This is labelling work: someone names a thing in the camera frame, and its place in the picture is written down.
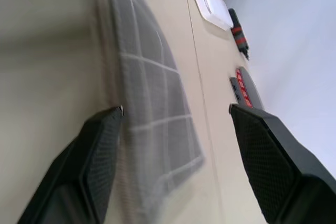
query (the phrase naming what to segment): gray wall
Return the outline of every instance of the gray wall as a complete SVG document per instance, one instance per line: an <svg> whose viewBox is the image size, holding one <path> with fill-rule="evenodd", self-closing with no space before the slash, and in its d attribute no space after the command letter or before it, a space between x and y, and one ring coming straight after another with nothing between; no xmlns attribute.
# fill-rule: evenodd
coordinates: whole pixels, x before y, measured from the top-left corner
<svg viewBox="0 0 336 224"><path fill-rule="evenodd" d="M0 223L98 108L86 0L0 0Z"/></svg>
<svg viewBox="0 0 336 224"><path fill-rule="evenodd" d="M266 109L336 176L336 0L224 0L250 45Z"/></svg>

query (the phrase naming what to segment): white grid pattern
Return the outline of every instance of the white grid pattern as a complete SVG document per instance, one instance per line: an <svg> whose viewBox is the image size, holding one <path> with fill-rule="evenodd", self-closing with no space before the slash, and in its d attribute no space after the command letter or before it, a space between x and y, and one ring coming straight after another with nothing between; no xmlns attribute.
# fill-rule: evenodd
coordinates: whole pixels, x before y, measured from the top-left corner
<svg viewBox="0 0 336 224"><path fill-rule="evenodd" d="M135 32L127 31L125 27L122 27L121 24L122 21L125 21L123 20L125 16L128 15L127 18L130 18L129 13L124 13L126 10L122 10L118 0L112 0L117 21L119 57L122 62L121 72L126 89L125 113L129 117L129 140L133 145L132 149L134 149L134 152L131 152L134 156L123 157L122 159L134 160L134 163L131 164L132 167L122 172L128 173L127 176L132 177L131 181L135 182L135 184L132 183L129 186L138 188L138 191L136 191L138 195L134 195L135 199L139 199L138 206L136 206L137 210L133 208L133 210L131 209L132 212L127 212L127 215L134 217L130 218L134 223L152 224L156 221L156 215L160 212L164 197L175 190L202 165L203 153L192 123L192 116L189 112L180 74L177 69L166 65L167 60L172 62L174 60L171 59L170 49L167 48L166 44L163 45L164 38L161 29L153 16L148 15L150 11L146 10L147 6L143 4L142 0L128 1L132 11L132 20L128 20L128 25L133 22ZM137 16L137 11L140 11L141 16ZM142 29L145 26L145 30L148 29L150 34L140 34L139 22ZM145 39L151 39L151 42L160 48L159 59L155 58L153 60L147 58L148 55L143 55L143 36L148 36L149 38ZM121 42L128 38L134 39L136 52L133 52L133 49L125 48L128 44ZM127 65L130 60L138 62L135 63L135 66L140 68L139 71L131 69L132 67ZM148 74L152 74L152 68L156 67L162 69L162 75L160 77L148 76ZM139 83L130 83L130 80L134 80L134 75ZM155 89L161 90L162 93L158 95L163 96L162 101L154 98L155 103L153 103L150 91L155 87L151 85L154 85L153 83L157 84L157 82L148 78L157 78L160 82L161 78L163 79L160 89ZM137 95L134 90L140 90L143 94ZM142 111L143 114L139 115L137 106L145 108ZM155 111L162 110L163 118L159 117L158 119L154 116ZM138 118L140 121L134 123L134 118ZM162 133L154 134L158 129L162 130ZM162 138L155 139L154 136L162 136Z"/></svg>

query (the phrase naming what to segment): gray towel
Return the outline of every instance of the gray towel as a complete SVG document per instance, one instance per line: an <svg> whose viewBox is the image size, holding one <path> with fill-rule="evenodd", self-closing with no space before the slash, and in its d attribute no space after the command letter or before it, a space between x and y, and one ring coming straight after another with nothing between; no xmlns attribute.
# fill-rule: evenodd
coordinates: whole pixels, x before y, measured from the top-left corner
<svg viewBox="0 0 336 224"><path fill-rule="evenodd" d="M127 224L151 224L169 193L202 166L203 152L173 55L145 1L110 5L127 118L118 171L122 209Z"/></svg>

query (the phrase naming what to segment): black object with red text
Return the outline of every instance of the black object with red text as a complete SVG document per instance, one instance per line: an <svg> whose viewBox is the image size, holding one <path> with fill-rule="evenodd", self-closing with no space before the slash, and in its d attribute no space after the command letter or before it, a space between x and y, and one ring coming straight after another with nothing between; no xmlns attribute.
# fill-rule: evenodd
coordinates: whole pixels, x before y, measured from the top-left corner
<svg viewBox="0 0 336 224"><path fill-rule="evenodd" d="M240 105L261 110L264 109L252 77L244 67L236 69L236 76L231 77L230 82L237 102Z"/></svg>
<svg viewBox="0 0 336 224"><path fill-rule="evenodd" d="M231 29L231 32L233 34L233 37L235 38L237 47L239 52L242 52L247 60L250 60L250 57L247 53L249 47L243 32L243 29L239 23L237 14L234 9L230 8L229 13L233 22L233 28Z"/></svg>

